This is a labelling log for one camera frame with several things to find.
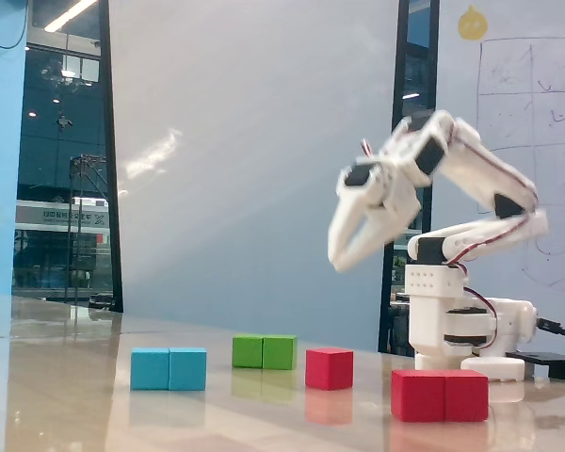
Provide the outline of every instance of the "ceiling light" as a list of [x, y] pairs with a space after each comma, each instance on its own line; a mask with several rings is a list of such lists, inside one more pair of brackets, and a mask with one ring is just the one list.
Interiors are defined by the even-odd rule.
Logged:
[[48, 33], [54, 33], [55, 31], [59, 30], [64, 24], [68, 21], [73, 19], [75, 16], [83, 12], [88, 7], [94, 5], [98, 0], [80, 0], [75, 5], [73, 5], [67, 12], [62, 14], [61, 16], [54, 19], [51, 23], [49, 23], [44, 30]]

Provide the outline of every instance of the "glossy table surface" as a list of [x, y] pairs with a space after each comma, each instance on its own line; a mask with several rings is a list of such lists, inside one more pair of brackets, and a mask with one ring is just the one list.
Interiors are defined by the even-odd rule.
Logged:
[[[410, 359], [357, 352], [354, 388], [320, 392], [303, 383], [312, 345], [299, 342], [296, 371], [232, 369], [231, 337], [14, 299], [0, 337], [0, 451], [565, 451], [565, 382], [492, 387], [485, 423], [409, 425], [390, 414], [389, 377]], [[206, 347], [206, 391], [130, 393], [133, 347]]]

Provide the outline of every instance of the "robotic arm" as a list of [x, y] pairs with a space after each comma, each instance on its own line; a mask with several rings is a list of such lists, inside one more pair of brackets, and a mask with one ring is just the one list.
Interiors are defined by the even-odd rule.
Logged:
[[[425, 264], [456, 264], [547, 232], [536, 188], [481, 144], [477, 131], [445, 111], [405, 118], [378, 154], [342, 170], [329, 228], [329, 260], [345, 271], [400, 236], [420, 211], [416, 188], [441, 173], [495, 218], [414, 237], [409, 255]], [[363, 223], [359, 232], [356, 229]]]
[[[329, 228], [335, 269], [355, 266], [401, 235], [421, 207], [416, 188], [442, 174], [495, 215], [410, 240], [415, 264], [406, 266], [406, 293], [416, 368], [461, 366], [491, 379], [523, 379], [523, 361], [505, 353], [533, 337], [536, 309], [524, 300], [485, 299], [465, 287], [460, 261], [547, 232], [532, 182], [484, 148], [475, 129], [445, 111], [404, 119], [378, 154], [365, 142], [363, 150], [366, 157], [344, 169], [337, 183], [339, 204]], [[480, 357], [469, 358], [474, 351]]]

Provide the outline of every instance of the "blue wall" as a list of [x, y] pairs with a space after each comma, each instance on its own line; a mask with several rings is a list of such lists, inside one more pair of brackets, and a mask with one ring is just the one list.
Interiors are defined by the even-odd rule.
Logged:
[[[0, 44], [14, 44], [24, 23], [25, 0], [0, 0]], [[25, 42], [0, 49], [0, 294], [9, 294], [12, 284]]]

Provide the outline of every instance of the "cube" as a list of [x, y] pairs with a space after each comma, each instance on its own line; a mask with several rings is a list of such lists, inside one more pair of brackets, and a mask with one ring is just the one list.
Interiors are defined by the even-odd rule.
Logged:
[[403, 422], [443, 422], [444, 386], [439, 371], [392, 371], [392, 415]]
[[237, 334], [233, 337], [233, 367], [262, 368], [264, 336]]
[[305, 385], [335, 391], [354, 384], [354, 352], [342, 348], [314, 348], [305, 352]]
[[130, 361], [131, 390], [168, 390], [170, 383], [168, 348], [134, 348]]
[[293, 370], [297, 362], [297, 336], [264, 337], [264, 369]]
[[488, 378], [474, 370], [448, 370], [445, 378], [446, 422], [482, 422], [488, 419]]
[[169, 349], [169, 390], [204, 391], [207, 351], [204, 348]]

